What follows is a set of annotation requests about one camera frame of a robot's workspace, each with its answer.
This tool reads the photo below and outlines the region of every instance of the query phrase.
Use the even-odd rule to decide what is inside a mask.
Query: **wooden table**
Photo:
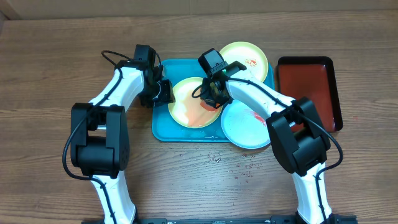
[[[136,44],[149,44],[162,59],[197,58],[240,40],[259,46],[274,67],[284,55],[333,59],[344,120],[335,136],[345,158],[326,173],[328,201],[333,212],[355,214],[360,223],[396,223],[398,11],[6,21],[0,36],[0,223],[103,217],[93,186],[69,178],[61,163],[72,105],[95,97],[113,76],[101,50],[133,55]],[[126,178],[141,218],[296,211],[292,178],[270,148],[160,142],[150,129],[151,110],[135,101],[127,116]],[[333,147],[329,164],[337,158]]]

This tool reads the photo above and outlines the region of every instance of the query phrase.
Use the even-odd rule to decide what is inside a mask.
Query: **yellow plate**
[[[203,128],[213,123],[221,113],[218,109],[206,105],[200,98],[192,98],[193,90],[201,85],[203,78],[186,78],[173,87],[175,103],[169,104],[173,119],[187,128]]]
[[[267,78],[268,60],[264,52],[248,42],[233,42],[223,47],[220,54],[228,63],[239,61],[261,82]]]

